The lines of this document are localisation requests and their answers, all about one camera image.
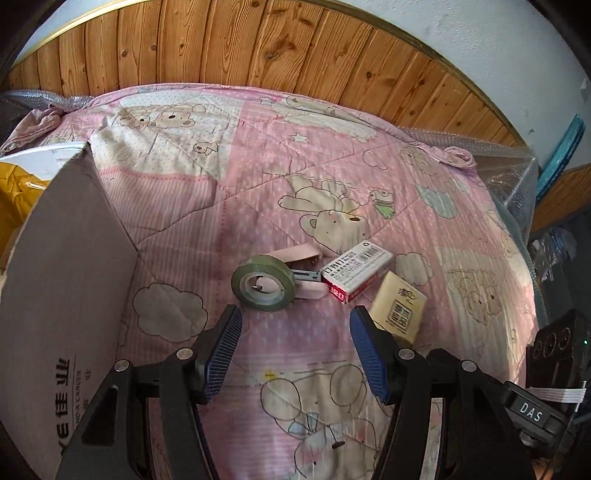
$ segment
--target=white wall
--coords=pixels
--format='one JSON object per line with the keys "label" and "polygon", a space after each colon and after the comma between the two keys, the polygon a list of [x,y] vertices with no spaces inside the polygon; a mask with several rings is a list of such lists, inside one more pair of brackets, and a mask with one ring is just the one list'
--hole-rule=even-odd
{"label": "white wall", "polygon": [[[585,73],[554,27],[527,0],[342,0],[409,32],[468,75],[544,165],[578,113],[589,131],[568,168],[591,163]],[[23,53],[108,0],[66,0]]]}

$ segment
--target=blue gripper pad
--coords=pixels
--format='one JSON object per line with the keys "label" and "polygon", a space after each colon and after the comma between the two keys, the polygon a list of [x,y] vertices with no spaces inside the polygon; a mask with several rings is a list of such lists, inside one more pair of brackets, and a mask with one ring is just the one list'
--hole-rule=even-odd
{"label": "blue gripper pad", "polygon": [[207,401],[210,401],[214,395],[217,395],[222,389],[222,384],[234,351],[242,334],[242,312],[234,307],[231,312],[222,313],[218,324],[223,322],[222,331],[218,334],[216,343],[205,363],[205,379],[207,381]]}
{"label": "blue gripper pad", "polygon": [[[374,328],[378,333],[380,331],[376,328],[371,317],[369,317],[367,310],[364,307],[361,308],[363,310],[360,310],[360,307],[355,307],[349,315],[351,337],[353,338],[357,355],[359,355],[359,360],[361,360],[361,366],[368,379],[372,393],[383,404],[387,404],[390,391],[388,389],[386,365],[369,330],[370,328]],[[364,319],[365,316],[369,318],[370,325]]]}

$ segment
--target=screw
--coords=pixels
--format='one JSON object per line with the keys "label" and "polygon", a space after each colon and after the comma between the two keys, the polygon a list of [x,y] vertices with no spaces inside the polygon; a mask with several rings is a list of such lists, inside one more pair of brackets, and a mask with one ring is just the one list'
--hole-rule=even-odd
{"label": "screw", "polygon": [[187,360],[193,356],[193,351],[190,348],[181,348],[177,352],[177,358],[179,360]]}
{"label": "screw", "polygon": [[129,368],[129,362],[127,360],[119,360],[115,364],[116,372],[125,372]]}
{"label": "screw", "polygon": [[464,360],[462,362],[462,368],[466,372],[475,372],[478,367],[476,366],[476,364],[472,360]]}
{"label": "screw", "polygon": [[410,348],[403,348],[398,352],[398,356],[402,360],[412,360],[414,358],[414,352]]}

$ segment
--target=wooden wall panel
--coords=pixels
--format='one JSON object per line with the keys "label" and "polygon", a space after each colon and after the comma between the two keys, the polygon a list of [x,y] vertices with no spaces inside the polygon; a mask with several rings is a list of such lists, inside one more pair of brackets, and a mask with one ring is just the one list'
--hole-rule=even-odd
{"label": "wooden wall panel", "polygon": [[199,81],[208,10],[209,0],[163,0],[158,35],[159,82]]}
{"label": "wooden wall panel", "polygon": [[39,90],[39,71],[37,55],[29,55],[21,62],[22,86],[26,89]]}
{"label": "wooden wall panel", "polygon": [[84,24],[60,35],[60,72],[64,95],[88,95]]}
{"label": "wooden wall panel", "polygon": [[264,0],[212,0],[203,42],[201,81],[245,85]]}
{"label": "wooden wall panel", "polygon": [[468,88],[446,73],[413,123],[416,128],[442,131],[468,96]]}
{"label": "wooden wall panel", "polygon": [[117,33],[119,87],[156,83],[160,0],[119,10]]}
{"label": "wooden wall panel", "polygon": [[322,8],[269,0],[252,54],[247,85],[293,92]]}
{"label": "wooden wall panel", "polygon": [[376,30],[359,56],[339,104],[379,115],[413,52],[408,43]]}
{"label": "wooden wall panel", "polygon": [[51,42],[37,50],[37,67],[39,69],[39,84],[41,90],[64,94],[61,88],[60,75],[60,39]]}
{"label": "wooden wall panel", "polygon": [[484,115],[470,131],[469,136],[489,142],[492,141],[492,138],[502,126],[503,123],[496,117],[494,112],[485,107]]}
{"label": "wooden wall panel", "polygon": [[443,75],[437,63],[415,52],[379,115],[395,125],[411,127]]}
{"label": "wooden wall panel", "polygon": [[470,92],[445,126],[445,131],[457,135],[469,135],[486,113],[484,102]]}
{"label": "wooden wall panel", "polygon": [[295,91],[337,103],[371,31],[361,20],[325,10]]}
{"label": "wooden wall panel", "polygon": [[565,172],[536,207],[531,231],[549,227],[590,203],[591,166]]}
{"label": "wooden wall panel", "polygon": [[4,88],[99,95],[158,82],[296,92],[401,127],[521,142],[449,65],[350,15],[297,0],[132,4],[44,45],[12,69]]}
{"label": "wooden wall panel", "polygon": [[115,10],[86,22],[86,74],[93,96],[119,90],[117,64],[117,25]]}
{"label": "wooden wall panel", "polygon": [[22,70],[21,66],[17,65],[10,72],[6,78],[6,86],[11,90],[21,90],[22,86]]}

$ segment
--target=green tape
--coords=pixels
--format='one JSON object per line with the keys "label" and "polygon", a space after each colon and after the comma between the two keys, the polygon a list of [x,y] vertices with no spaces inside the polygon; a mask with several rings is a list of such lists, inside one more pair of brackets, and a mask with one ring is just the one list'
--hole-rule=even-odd
{"label": "green tape", "polygon": [[[273,291],[257,290],[259,278],[269,278]],[[270,255],[254,255],[232,274],[232,291],[244,305],[263,312],[274,312],[287,307],[296,297],[293,272],[282,261]]]}

